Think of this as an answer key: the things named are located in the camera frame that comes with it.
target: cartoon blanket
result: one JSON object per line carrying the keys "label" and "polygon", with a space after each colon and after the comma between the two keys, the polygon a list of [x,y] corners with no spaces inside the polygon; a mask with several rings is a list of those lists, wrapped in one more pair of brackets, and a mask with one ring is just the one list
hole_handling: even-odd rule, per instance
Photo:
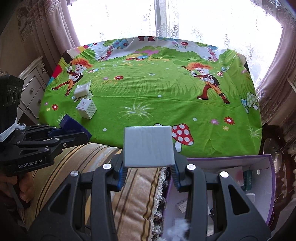
{"label": "cartoon blanket", "polygon": [[[255,155],[262,125],[242,57],[203,43],[139,36],[85,45],[64,53],[41,103],[41,123],[58,126],[70,115],[91,142],[122,148],[126,126],[172,126],[187,157]],[[97,111],[82,118],[77,85],[91,80]]]}

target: cartoon boy with red boots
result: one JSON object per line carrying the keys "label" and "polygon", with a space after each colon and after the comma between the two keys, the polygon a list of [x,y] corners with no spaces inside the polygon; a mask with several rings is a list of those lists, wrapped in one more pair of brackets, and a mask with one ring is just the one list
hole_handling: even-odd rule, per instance
{"label": "cartoon boy with red boots", "polygon": [[212,68],[211,66],[201,63],[190,63],[187,67],[183,67],[190,71],[191,76],[200,78],[200,80],[205,82],[202,95],[198,96],[197,99],[208,100],[209,97],[207,96],[207,91],[209,88],[212,88],[219,96],[221,96],[225,104],[230,104],[229,100],[225,97],[225,94],[221,91],[217,78],[209,73],[209,70]]}
{"label": "cartoon boy with red boots", "polygon": [[65,93],[65,96],[68,96],[70,94],[70,91],[72,90],[73,86],[83,77],[83,72],[87,68],[91,68],[92,65],[88,62],[88,60],[77,57],[71,61],[71,64],[69,68],[67,69],[67,73],[69,74],[69,80],[58,85],[57,87],[52,88],[52,90],[58,90],[64,85],[68,85],[67,91]]}

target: purple storage box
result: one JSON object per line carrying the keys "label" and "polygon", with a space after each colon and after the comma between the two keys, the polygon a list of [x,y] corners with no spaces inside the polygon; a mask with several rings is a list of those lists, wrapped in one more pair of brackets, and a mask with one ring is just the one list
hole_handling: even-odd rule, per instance
{"label": "purple storage box", "polygon": [[[252,172],[252,189],[246,193],[255,193],[255,207],[268,224],[274,207],[274,197],[276,188],[276,178],[274,163],[271,155],[257,156],[234,156],[219,158],[187,158],[192,163],[205,172],[216,173],[221,169],[242,166],[243,171],[253,170]],[[174,225],[174,218],[184,218],[185,213],[181,213],[176,204],[188,197],[188,193],[179,193],[174,187],[173,180],[170,180],[167,205],[164,210],[163,238],[171,240],[167,236],[167,229]]]}

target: finger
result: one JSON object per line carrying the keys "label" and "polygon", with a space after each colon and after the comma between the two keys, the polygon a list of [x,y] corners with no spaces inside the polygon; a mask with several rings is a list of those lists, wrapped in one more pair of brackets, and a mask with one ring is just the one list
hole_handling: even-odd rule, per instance
{"label": "finger", "polygon": [[30,187],[33,186],[33,179],[31,173],[26,173],[20,180],[20,190],[25,193]]}
{"label": "finger", "polygon": [[12,197],[7,183],[0,183],[0,191],[2,191],[6,196]]}
{"label": "finger", "polygon": [[25,202],[29,202],[34,198],[34,187],[31,186],[25,193],[20,192],[20,198]]}
{"label": "finger", "polygon": [[0,173],[0,183],[11,183],[15,185],[17,184],[17,176],[7,177],[3,173]]}

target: orange hair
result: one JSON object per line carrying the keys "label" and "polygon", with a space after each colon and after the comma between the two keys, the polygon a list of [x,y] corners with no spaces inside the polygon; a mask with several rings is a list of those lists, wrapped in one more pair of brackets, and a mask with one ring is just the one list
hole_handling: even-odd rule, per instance
{"label": "orange hair", "polygon": [[77,57],[71,61],[72,64],[81,64],[82,66],[86,68],[91,68],[92,64],[89,63],[89,61],[82,57]]}
{"label": "orange hair", "polygon": [[196,68],[202,68],[202,69],[211,69],[212,67],[206,64],[201,63],[190,63],[187,66],[188,69],[196,69]]}

